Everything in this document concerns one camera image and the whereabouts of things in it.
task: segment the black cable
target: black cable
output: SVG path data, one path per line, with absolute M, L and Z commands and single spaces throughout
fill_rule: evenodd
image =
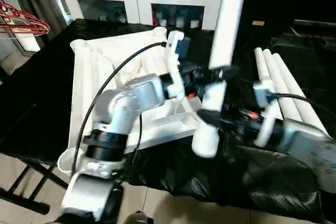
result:
M 132 54 L 129 58 L 127 58 L 122 64 L 120 64 L 115 71 L 113 71 L 113 73 L 107 78 L 107 80 L 104 82 L 104 84 L 100 87 L 100 89 L 98 90 L 96 96 L 94 97 L 88 111 L 86 112 L 86 115 L 84 117 L 84 120 L 82 122 L 82 125 L 80 126 L 80 130 L 78 133 L 78 137 L 77 137 L 77 141 L 76 141 L 76 151 L 75 151 L 75 156 L 73 159 L 73 163 L 72 163 L 72 168 L 71 168 L 71 176 L 73 176 L 75 174 L 76 171 L 76 162 L 77 162 L 77 156 L 78 156 L 78 151 L 79 151 L 79 146 L 80 146 L 80 142 L 82 140 L 82 135 L 83 135 L 83 131 L 84 131 L 84 127 L 85 124 L 90 116 L 90 113 L 95 105 L 95 103 L 97 102 L 97 98 L 98 96 L 103 92 L 103 90 L 106 88 L 107 84 L 109 84 L 109 82 L 112 80 L 112 78 L 129 62 L 131 61 L 134 57 L 136 57 L 137 55 L 141 54 L 142 52 L 152 48 L 152 47 L 156 47 L 156 46 L 163 46 L 165 47 L 166 42 L 157 42 L 157 43 L 153 43 L 150 44 L 142 49 L 140 49 L 139 51 L 135 52 L 134 54 Z
M 311 105 L 314 105 L 316 108 L 324 111 L 324 113 L 330 115 L 334 120 L 336 120 L 336 114 L 335 113 L 333 113 L 331 110 L 327 109 L 326 107 L 324 107 L 322 105 L 317 104 L 316 102 L 314 102 L 314 101 L 312 101 L 308 98 L 301 97 L 301 96 L 296 95 L 296 94 L 281 94 L 281 93 L 273 93 L 270 96 L 274 99 L 293 98 L 293 99 L 298 99 L 298 100 L 301 100 L 301 101 L 308 102 Z
M 135 161 L 135 158 L 138 154 L 138 150 L 139 150 L 139 146 L 140 146 L 140 142 L 141 142 L 141 135 L 142 135 L 142 114 L 140 114 L 139 116 L 139 122 L 140 122 L 140 125 L 139 125 L 139 139 L 138 139 L 138 143 L 135 147 L 135 149 L 133 150 L 133 156 L 132 156 L 132 163 L 131 164 L 134 164 L 134 161 Z

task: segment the white rod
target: white rod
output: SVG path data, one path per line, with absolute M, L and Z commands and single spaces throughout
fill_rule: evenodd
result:
M 276 65 L 278 66 L 281 76 L 291 94 L 296 94 L 301 97 L 306 97 L 301 90 L 300 86 L 296 82 L 295 78 L 287 68 L 286 64 L 284 63 L 283 59 L 279 54 L 273 54 L 273 58 L 276 62 Z M 305 101 L 300 101 L 297 99 L 294 99 L 294 103 L 296 107 L 299 110 L 300 116 L 304 123 L 311 124 L 321 130 L 323 130 L 325 133 L 327 133 L 326 128 L 324 128 L 321 120 L 315 113 L 315 110 L 310 105 L 310 103 Z
M 264 87 L 268 88 L 270 92 L 274 92 L 273 83 L 271 80 L 271 76 L 269 75 L 269 72 L 268 72 L 267 64 L 265 62 L 262 49 L 260 47 L 257 47 L 256 49 L 254 49 L 254 53 L 256 56 L 258 75 L 259 75 L 259 80 L 261 84 Z M 273 110 L 275 113 L 275 117 L 282 120 L 282 114 L 281 114 L 279 102 L 276 102 L 276 104 L 274 104 Z
M 257 47 L 254 49 L 254 54 L 256 56 L 257 69 L 260 81 L 270 80 L 271 76 L 269 75 L 268 68 L 264 59 L 264 54 L 262 53 L 262 49 Z
M 273 55 L 270 50 L 263 51 L 268 71 L 273 81 L 274 90 L 276 93 L 289 94 L 289 90 L 281 77 L 280 71 L 274 61 Z M 293 119 L 302 122 L 301 116 L 292 98 L 282 98 L 279 100 L 281 110 L 285 118 Z
M 244 0 L 221 0 L 209 68 L 231 65 Z M 226 82 L 209 85 L 205 89 L 202 107 L 222 110 Z M 193 137 L 192 149 L 201 157 L 214 157 L 219 136 L 217 128 L 200 121 Z

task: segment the cabinet door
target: cabinet door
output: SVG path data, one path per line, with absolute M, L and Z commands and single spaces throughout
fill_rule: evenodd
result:
M 66 0 L 73 19 L 139 23 L 137 0 Z
M 174 25 L 179 28 L 196 28 L 198 20 L 199 28 L 214 30 L 220 2 L 221 0 L 138 0 L 140 22 L 155 25 L 156 22 L 162 23 L 161 19 L 172 28 Z

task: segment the black tablecloth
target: black tablecloth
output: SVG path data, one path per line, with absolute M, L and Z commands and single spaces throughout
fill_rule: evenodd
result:
M 70 42 L 149 29 L 152 27 L 86 20 L 71 23 L 0 86 L 0 151 L 54 164 L 68 143 L 74 72 Z M 192 39 L 187 60 L 207 64 L 213 32 L 187 34 Z M 229 84 L 226 99 L 255 108 L 250 82 L 257 79 L 257 72 L 253 51 L 249 51 L 254 46 L 244 39 L 239 39 L 238 45 L 234 64 L 241 67 L 243 78 Z M 282 53 L 306 94 L 334 109 L 334 91 L 326 84 L 326 80 L 334 80 L 328 67 L 333 62 L 333 47 L 313 39 L 268 39 L 258 45 Z M 332 122 L 318 114 L 333 131 Z M 198 158 L 191 151 L 190 138 L 142 150 L 129 170 L 128 181 L 221 206 L 230 204 L 315 222 L 323 220 L 322 207 L 324 213 L 332 213 L 332 205 L 324 201 L 333 196 L 320 193 L 315 175 L 302 163 L 283 154 L 238 146 L 229 135 L 222 136 L 219 150 L 215 159 Z

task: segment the tile floor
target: tile floor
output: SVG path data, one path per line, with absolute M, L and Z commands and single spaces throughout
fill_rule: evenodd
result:
M 0 187 L 9 189 L 25 165 L 12 157 L 0 154 Z M 60 171 L 55 174 L 68 182 L 68 177 Z M 15 193 L 20 194 L 25 189 L 24 195 L 29 196 L 41 179 L 41 175 L 32 172 L 27 176 Z M 198 202 L 191 197 L 173 197 L 169 193 L 147 187 L 124 185 L 125 193 L 122 202 L 118 223 L 123 223 L 125 218 L 143 210 L 148 216 L 159 224 L 190 224 L 190 223 L 236 223 L 236 224 L 309 224 L 291 218 L 269 215 L 234 207 L 219 207 L 212 203 Z M 0 200 L 0 224 L 45 224 L 55 220 L 60 213 L 59 207 L 65 190 L 47 181 L 36 200 L 50 205 L 47 215 L 40 215 L 9 202 Z

